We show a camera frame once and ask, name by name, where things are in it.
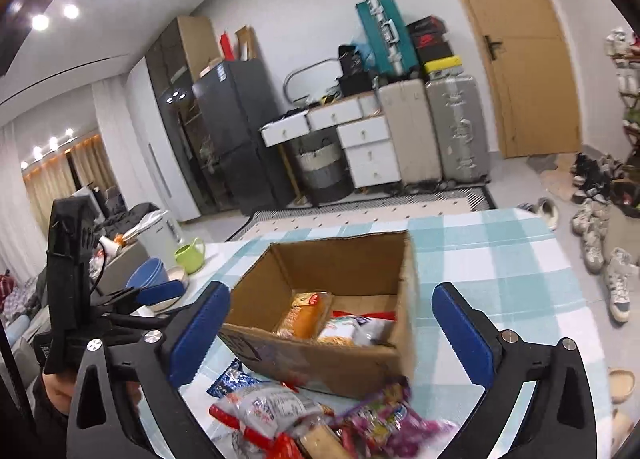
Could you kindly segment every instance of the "refrigerator label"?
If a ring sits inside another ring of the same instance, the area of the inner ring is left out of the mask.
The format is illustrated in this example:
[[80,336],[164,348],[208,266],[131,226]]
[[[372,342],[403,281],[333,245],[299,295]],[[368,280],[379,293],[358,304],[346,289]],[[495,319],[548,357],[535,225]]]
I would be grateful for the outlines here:
[[222,64],[216,66],[216,71],[218,72],[218,79],[223,82],[226,80],[226,71],[225,66]]

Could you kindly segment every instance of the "beige curtain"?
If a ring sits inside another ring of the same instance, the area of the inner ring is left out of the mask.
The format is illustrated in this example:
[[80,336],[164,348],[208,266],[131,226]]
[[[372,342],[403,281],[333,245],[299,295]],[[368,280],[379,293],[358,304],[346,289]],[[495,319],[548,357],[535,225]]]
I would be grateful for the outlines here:
[[47,239],[53,200],[69,197],[76,191],[66,157],[61,154],[47,160],[23,179],[31,202],[31,211]]
[[82,186],[92,183],[99,186],[103,194],[116,184],[109,158],[99,134],[87,138],[71,148],[71,158],[76,165]]

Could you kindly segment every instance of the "blue gripper pad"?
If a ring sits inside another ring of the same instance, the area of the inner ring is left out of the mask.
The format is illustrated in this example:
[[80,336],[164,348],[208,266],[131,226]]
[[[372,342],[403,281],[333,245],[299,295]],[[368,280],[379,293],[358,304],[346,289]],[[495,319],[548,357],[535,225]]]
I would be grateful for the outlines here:
[[142,305],[154,305],[163,300],[184,295],[184,284],[180,280],[170,280],[158,285],[148,285],[138,293],[136,300]]
[[494,382],[494,356],[487,342],[442,284],[433,291],[431,307],[471,383],[489,389]]
[[162,346],[169,350],[165,371],[175,389],[193,381],[230,306],[228,287],[222,282],[210,282],[196,302],[176,314],[167,327]]

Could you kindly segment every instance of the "checkered tablecloth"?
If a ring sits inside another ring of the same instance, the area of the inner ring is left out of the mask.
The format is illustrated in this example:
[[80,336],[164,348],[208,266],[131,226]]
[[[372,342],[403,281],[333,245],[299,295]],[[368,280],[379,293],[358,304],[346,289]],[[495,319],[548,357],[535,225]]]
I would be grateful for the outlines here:
[[[409,230],[414,246],[420,300],[415,306],[417,367],[412,407],[421,416],[462,423],[482,394],[472,385],[431,311],[431,293],[441,282],[452,282],[475,309],[486,313],[498,329],[515,330],[524,340],[555,345],[574,339],[584,360],[598,426],[598,457],[610,457],[611,405],[607,368],[591,311],[568,260],[555,237],[538,217],[522,210],[491,210],[432,216],[402,222],[267,233],[241,246],[211,279],[229,287],[238,282],[267,246],[274,242],[363,233]],[[214,401],[206,390],[231,363],[233,354],[216,339],[196,378],[180,389],[207,434],[220,431],[207,410]],[[533,390],[527,383],[492,457],[504,454],[524,416]],[[344,410],[349,399],[310,393]],[[156,452],[171,457],[148,406],[141,406],[143,425]]]

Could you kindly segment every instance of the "metal screw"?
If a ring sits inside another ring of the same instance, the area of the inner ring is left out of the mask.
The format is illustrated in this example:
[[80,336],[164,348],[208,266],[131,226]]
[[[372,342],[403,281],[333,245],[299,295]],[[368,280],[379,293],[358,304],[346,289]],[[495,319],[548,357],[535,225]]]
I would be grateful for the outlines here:
[[567,351],[575,351],[577,347],[575,342],[571,340],[571,338],[562,338],[562,347],[564,347]]
[[505,342],[510,344],[514,344],[520,339],[518,333],[516,333],[516,331],[512,331],[511,329],[505,329],[500,333],[500,336],[502,336],[502,339]]
[[97,351],[100,347],[102,347],[102,340],[99,338],[94,338],[86,345],[88,351]]
[[149,331],[145,334],[145,342],[148,344],[154,344],[162,338],[162,333],[158,329]]

